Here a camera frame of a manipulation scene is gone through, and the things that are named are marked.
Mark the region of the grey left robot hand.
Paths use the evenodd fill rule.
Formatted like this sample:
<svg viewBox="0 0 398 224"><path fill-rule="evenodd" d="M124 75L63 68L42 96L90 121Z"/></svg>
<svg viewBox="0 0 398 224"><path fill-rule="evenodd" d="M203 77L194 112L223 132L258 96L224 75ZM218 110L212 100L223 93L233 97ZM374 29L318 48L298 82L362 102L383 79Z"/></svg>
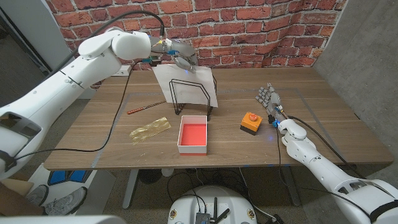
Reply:
<svg viewBox="0 0 398 224"><path fill-rule="evenodd" d="M167 54L181 69L195 73L195 67L198 65L198 59L195 49L184 42L161 39L160 37L150 37L152 45L151 52L153 54Z"/></svg>

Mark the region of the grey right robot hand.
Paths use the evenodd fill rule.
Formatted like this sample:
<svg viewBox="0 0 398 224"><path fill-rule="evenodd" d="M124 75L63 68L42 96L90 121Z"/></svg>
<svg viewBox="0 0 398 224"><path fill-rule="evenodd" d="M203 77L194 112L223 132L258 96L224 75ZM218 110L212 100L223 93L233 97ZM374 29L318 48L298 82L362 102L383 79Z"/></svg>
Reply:
<svg viewBox="0 0 398 224"><path fill-rule="evenodd" d="M267 88L260 87L255 99L266 109L269 124L277 126L281 121L289 118L284 113L279 94L270 83L267 84Z"/></svg>

